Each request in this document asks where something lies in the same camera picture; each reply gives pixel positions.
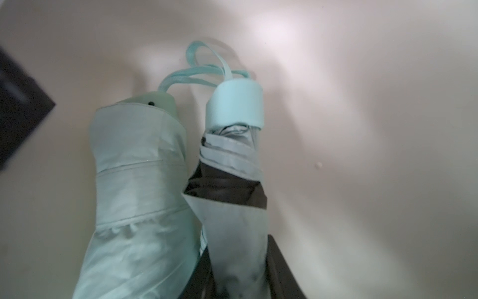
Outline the mint green umbrella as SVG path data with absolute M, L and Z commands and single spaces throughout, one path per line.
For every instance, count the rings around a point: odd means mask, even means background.
M 264 127 L 261 85 L 225 61 L 201 66 L 193 42 L 186 57 L 200 73 L 220 74 L 205 111 L 199 164 L 183 195 L 202 224 L 201 249 L 209 255 L 217 299 L 268 299 L 267 198 L 258 157 Z
M 173 96 L 149 92 L 99 108 L 95 232 L 76 299 L 176 299 L 199 260 L 199 229 L 182 196 L 186 130 Z

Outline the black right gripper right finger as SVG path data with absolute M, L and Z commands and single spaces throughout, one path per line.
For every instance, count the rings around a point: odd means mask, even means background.
M 268 235 L 266 272 L 273 299 L 306 299 L 272 235 Z

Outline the cream plastic storage box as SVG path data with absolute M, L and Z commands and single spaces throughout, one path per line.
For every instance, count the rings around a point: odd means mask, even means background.
M 3 1 L 56 107 L 1 172 L 2 298 L 72 297 L 93 114 L 196 40 L 264 88 L 270 230 L 308 298 L 478 296 L 476 1 Z

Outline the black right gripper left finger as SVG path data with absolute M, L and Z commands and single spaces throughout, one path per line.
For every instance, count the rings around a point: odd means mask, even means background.
M 178 299 L 213 299 L 214 296 L 214 274 L 209 248 L 206 247 Z

